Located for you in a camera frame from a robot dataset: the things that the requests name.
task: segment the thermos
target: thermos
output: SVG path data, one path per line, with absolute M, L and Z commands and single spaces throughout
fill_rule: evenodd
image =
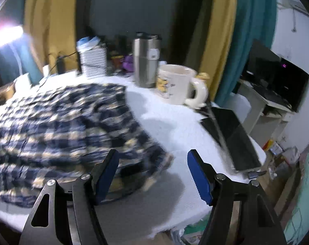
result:
M 161 38 L 138 32 L 133 41 L 134 79 L 139 87 L 156 86 Z

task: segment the purple object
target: purple object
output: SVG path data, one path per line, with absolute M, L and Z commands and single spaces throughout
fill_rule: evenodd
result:
M 133 65 L 133 55 L 127 55 L 123 60 L 123 68 L 127 72 L 133 72 L 134 71 L 134 65 Z

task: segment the white wall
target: white wall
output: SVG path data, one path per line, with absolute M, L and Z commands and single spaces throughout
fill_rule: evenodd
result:
M 293 10 L 278 10 L 275 37 L 271 50 L 309 74 L 309 17 L 295 11 L 295 19 L 297 32 L 292 32 L 294 25 Z M 309 90 L 299 113 L 292 122 L 288 123 L 282 136 L 286 140 L 282 143 L 282 146 L 296 145 L 300 152 L 309 143 Z

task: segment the mug handle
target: mug handle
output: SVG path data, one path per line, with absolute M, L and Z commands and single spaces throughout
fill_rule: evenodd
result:
M 195 97 L 193 99 L 186 99 L 185 104 L 193 109 L 204 107 L 208 98 L 208 89 L 206 84 L 199 78 L 191 78 L 191 83 L 195 88 Z

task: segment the keyboard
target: keyboard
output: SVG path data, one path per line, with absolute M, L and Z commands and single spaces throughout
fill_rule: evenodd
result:
M 285 100 L 283 99 L 280 95 L 277 93 L 268 90 L 264 87 L 253 85 L 253 89 L 258 92 L 262 97 L 264 97 L 266 100 L 275 102 L 279 105 L 282 105 L 288 109 L 292 109 L 292 106 Z

